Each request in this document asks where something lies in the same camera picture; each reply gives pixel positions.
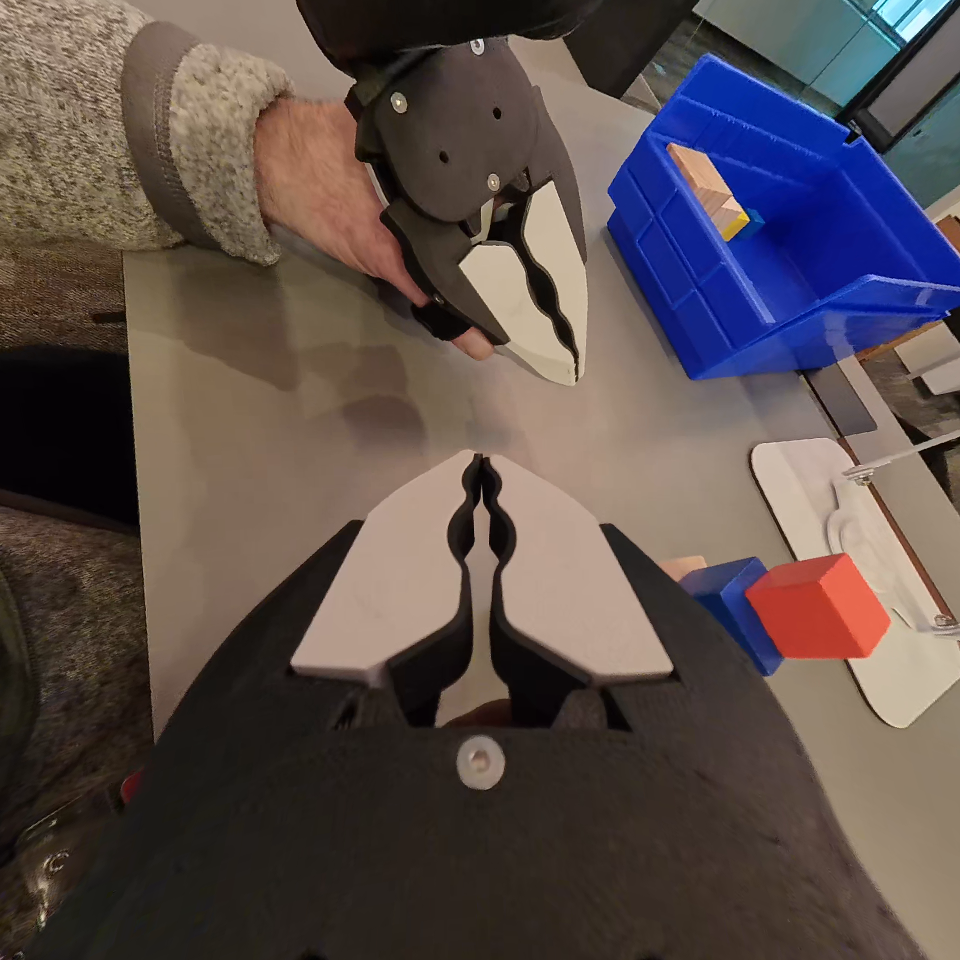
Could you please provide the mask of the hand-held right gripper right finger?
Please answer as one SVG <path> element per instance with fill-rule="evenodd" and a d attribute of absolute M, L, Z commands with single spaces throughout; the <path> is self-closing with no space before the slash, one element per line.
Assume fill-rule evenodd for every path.
<path fill-rule="evenodd" d="M 573 693 L 668 679 L 674 665 L 596 517 L 501 455 L 482 462 L 491 662 L 522 726 L 549 727 Z"/>

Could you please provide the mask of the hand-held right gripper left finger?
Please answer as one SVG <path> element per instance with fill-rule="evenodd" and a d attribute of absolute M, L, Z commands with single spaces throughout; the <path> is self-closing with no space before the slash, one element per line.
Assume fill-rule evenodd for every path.
<path fill-rule="evenodd" d="M 291 657 L 295 676 L 390 691 L 412 726 L 437 726 L 474 654 L 480 472 L 481 455 L 462 450 L 370 511 Z"/>

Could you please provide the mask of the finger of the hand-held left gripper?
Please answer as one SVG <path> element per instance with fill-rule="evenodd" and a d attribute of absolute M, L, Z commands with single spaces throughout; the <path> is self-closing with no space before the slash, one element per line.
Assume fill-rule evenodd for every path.
<path fill-rule="evenodd" d="M 541 378 L 574 386 L 573 354 L 537 305 L 518 252 L 508 244 L 481 243 L 462 259 L 460 270 L 502 330 L 502 351 Z"/>
<path fill-rule="evenodd" d="M 586 371 L 589 290 L 585 261 L 554 181 L 528 201 L 520 239 L 526 268 L 516 352 L 545 378 L 581 378 Z"/>

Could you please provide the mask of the blue wooden cube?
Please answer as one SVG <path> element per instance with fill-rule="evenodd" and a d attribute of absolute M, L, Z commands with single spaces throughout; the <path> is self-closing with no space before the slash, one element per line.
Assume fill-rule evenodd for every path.
<path fill-rule="evenodd" d="M 759 558 L 741 558 L 692 570 L 679 585 L 721 624 L 756 670 L 770 677 L 785 658 L 746 596 L 766 573 Z"/>

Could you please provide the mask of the red wooden cube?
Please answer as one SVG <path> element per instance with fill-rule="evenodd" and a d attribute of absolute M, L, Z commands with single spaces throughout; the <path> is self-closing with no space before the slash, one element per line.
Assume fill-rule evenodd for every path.
<path fill-rule="evenodd" d="M 787 660 L 865 659 L 892 625 L 848 554 L 777 566 L 748 587 L 745 597 Z"/>

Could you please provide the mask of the blue plastic bin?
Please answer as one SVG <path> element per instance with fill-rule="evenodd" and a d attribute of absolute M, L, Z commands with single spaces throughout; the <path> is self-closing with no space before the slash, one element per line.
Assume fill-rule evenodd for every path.
<path fill-rule="evenodd" d="M 714 163 L 756 233 L 722 239 L 671 145 Z M 608 195 L 608 231 L 692 380 L 822 369 L 958 307 L 958 253 L 868 140 L 713 54 Z"/>

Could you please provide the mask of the person's left forearm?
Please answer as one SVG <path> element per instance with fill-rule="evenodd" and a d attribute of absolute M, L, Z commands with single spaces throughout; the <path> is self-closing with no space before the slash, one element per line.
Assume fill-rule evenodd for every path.
<path fill-rule="evenodd" d="M 4 241 L 124 252 L 184 243 L 269 267 L 258 118 L 293 93 L 276 64 L 126 2 L 2 2 Z"/>

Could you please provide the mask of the person's left hand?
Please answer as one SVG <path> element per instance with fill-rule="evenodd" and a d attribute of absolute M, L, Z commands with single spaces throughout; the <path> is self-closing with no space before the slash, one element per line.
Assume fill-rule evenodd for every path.
<path fill-rule="evenodd" d="M 424 307 L 428 298 L 381 222 L 377 191 L 355 156 L 356 130 L 343 102 L 280 97 L 263 110 L 253 140 L 261 215 L 267 225 Z"/>

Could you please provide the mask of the natural wooden block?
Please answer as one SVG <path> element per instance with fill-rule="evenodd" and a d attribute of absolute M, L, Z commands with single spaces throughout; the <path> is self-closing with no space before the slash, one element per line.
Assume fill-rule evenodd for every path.
<path fill-rule="evenodd" d="M 708 216 L 724 214 L 736 218 L 742 213 L 732 188 L 706 153 L 674 142 L 668 143 L 666 149 Z"/>

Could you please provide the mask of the yellow-sided wooden block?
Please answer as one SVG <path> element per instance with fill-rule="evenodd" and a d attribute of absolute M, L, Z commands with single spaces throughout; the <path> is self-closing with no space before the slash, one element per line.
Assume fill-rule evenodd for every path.
<path fill-rule="evenodd" d="M 725 242 L 730 242 L 750 226 L 750 213 L 733 197 L 726 197 L 709 213 L 709 219 Z"/>

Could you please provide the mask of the clear plastic stand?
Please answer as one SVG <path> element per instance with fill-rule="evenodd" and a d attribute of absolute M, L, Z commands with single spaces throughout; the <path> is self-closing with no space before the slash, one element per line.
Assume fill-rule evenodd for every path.
<path fill-rule="evenodd" d="M 881 605 L 910 630 L 937 638 L 958 640 L 958 621 L 952 613 L 926 612 L 904 576 L 899 558 L 908 560 L 901 544 L 873 496 L 872 481 L 881 469 L 906 457 L 957 441 L 958 430 L 930 438 L 895 454 L 858 463 L 832 478 L 837 508 L 825 523 L 826 538 L 835 554 L 853 559 Z"/>

